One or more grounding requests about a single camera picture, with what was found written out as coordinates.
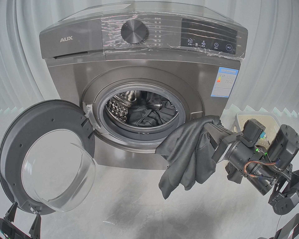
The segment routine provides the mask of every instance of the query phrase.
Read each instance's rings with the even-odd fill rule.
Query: program knob
[[[128,20],[121,28],[121,36],[128,43],[139,43],[147,36],[147,27],[139,20]]]

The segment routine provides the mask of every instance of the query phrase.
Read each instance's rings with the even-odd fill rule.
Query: play pause button
[[[231,44],[226,45],[226,50],[231,51],[233,49],[233,46]]]

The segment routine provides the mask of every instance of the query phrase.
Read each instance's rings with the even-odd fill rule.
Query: door glass window
[[[94,159],[72,131],[58,129],[41,136],[28,150],[22,166],[27,194],[59,212],[77,207],[95,178]]]

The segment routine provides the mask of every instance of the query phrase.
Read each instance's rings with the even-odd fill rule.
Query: display panel
[[[236,53],[237,31],[213,22],[182,19],[181,46]]]

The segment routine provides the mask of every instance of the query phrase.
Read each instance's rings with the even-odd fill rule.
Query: orange wire
[[[266,165],[266,166],[272,166],[272,165],[275,165],[276,162],[273,162],[273,163],[263,163],[261,161],[248,161],[245,165],[244,165],[244,173],[248,174],[250,177],[259,177],[258,175],[254,175],[254,174],[249,174],[247,173],[246,171],[246,168],[248,167],[249,164],[251,163],[257,163],[257,164],[262,164],[262,165]]]

